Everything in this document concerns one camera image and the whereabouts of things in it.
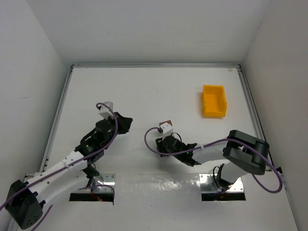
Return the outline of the brown rectangular wooden block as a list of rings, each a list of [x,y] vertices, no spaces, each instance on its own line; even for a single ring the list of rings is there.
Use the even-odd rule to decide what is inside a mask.
[[[171,120],[167,120],[167,121],[160,122],[160,123],[159,123],[159,126],[162,126],[162,125],[165,124],[165,123],[167,123],[167,124],[169,124],[169,125],[172,126]]]

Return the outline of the yellow plastic bin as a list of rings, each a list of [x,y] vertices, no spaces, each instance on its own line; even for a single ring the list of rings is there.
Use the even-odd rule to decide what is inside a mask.
[[[201,95],[204,117],[223,118],[227,112],[225,90],[220,85],[203,85]]]

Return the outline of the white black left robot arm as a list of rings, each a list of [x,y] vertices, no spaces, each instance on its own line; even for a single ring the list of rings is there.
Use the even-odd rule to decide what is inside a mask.
[[[1,208],[6,209],[20,229],[35,230],[54,204],[70,199],[78,190],[92,194],[98,201],[102,190],[114,190],[105,184],[93,164],[104,155],[116,135],[129,132],[133,119],[118,112],[101,115],[103,119],[68,156],[25,182],[16,180],[11,184]]]

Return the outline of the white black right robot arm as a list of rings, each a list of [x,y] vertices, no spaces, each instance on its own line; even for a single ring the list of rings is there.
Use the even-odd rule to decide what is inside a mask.
[[[205,145],[185,144],[172,134],[157,138],[155,142],[156,153],[161,157],[173,156],[190,167],[228,160],[218,167],[214,177],[215,184],[222,191],[246,174],[264,175],[266,166],[270,165],[267,159],[269,144],[238,130],[232,130],[226,138]]]

